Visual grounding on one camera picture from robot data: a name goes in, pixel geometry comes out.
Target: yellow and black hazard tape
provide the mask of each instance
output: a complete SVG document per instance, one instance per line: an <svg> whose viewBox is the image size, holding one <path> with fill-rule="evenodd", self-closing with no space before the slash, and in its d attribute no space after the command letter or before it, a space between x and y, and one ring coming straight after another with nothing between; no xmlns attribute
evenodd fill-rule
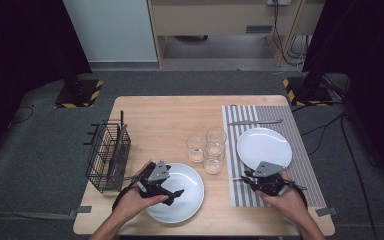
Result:
<svg viewBox="0 0 384 240"><path fill-rule="evenodd" d="M75 102L64 102L64 103L55 103L56 108L77 108L77 107L91 107L96 101L96 98L99 95L99 91L101 91L102 84L104 81L97 81L95 89L93 93L90 96L90 100L87 102L82 103L75 103Z"/></svg>
<svg viewBox="0 0 384 240"><path fill-rule="evenodd" d="M333 104L332 101L299 101L295 98L295 93L292 90L288 79L283 80L283 86L286 89L292 106L330 106Z"/></svg>

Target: power outlet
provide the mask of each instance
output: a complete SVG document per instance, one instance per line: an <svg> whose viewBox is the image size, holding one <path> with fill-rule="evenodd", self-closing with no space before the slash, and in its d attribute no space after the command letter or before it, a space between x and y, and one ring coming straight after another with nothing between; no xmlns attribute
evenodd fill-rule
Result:
<svg viewBox="0 0 384 240"><path fill-rule="evenodd" d="M288 6L291 5L291 1L292 0L267 0L267 5L274 6L275 2L277 2L279 6Z"/></svg>

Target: knife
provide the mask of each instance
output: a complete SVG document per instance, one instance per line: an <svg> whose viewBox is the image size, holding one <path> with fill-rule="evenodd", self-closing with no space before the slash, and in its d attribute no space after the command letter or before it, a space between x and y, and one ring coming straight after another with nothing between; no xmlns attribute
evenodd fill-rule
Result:
<svg viewBox="0 0 384 240"><path fill-rule="evenodd" d="M251 121L251 120L243 120L243 121L237 121L228 123L227 125L248 125L248 124L271 124L271 123L281 123L283 119L275 119L275 120L265 120L265 121Z"/></svg>

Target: striped placemat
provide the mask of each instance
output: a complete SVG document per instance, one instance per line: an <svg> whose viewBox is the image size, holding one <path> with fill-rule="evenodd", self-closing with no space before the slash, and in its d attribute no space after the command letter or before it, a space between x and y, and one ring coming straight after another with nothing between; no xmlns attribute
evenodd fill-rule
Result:
<svg viewBox="0 0 384 240"><path fill-rule="evenodd" d="M292 148L292 161L287 172L298 185L307 188L304 194L309 207L326 207L307 152L289 106L223 106L223 126L227 133L226 161L229 172L230 199L236 207L265 207L264 203L242 180L236 180L248 167L240 160L236 144L239 136L251 128L269 128L280 133ZM239 120L283 119L276 124L228 126Z"/></svg>

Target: wall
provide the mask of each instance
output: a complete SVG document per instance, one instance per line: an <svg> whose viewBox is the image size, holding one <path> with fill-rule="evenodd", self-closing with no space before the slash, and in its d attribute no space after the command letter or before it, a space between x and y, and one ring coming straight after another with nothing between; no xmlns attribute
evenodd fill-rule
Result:
<svg viewBox="0 0 384 240"><path fill-rule="evenodd" d="M146 0L64 0L89 62L157 62Z"/></svg>

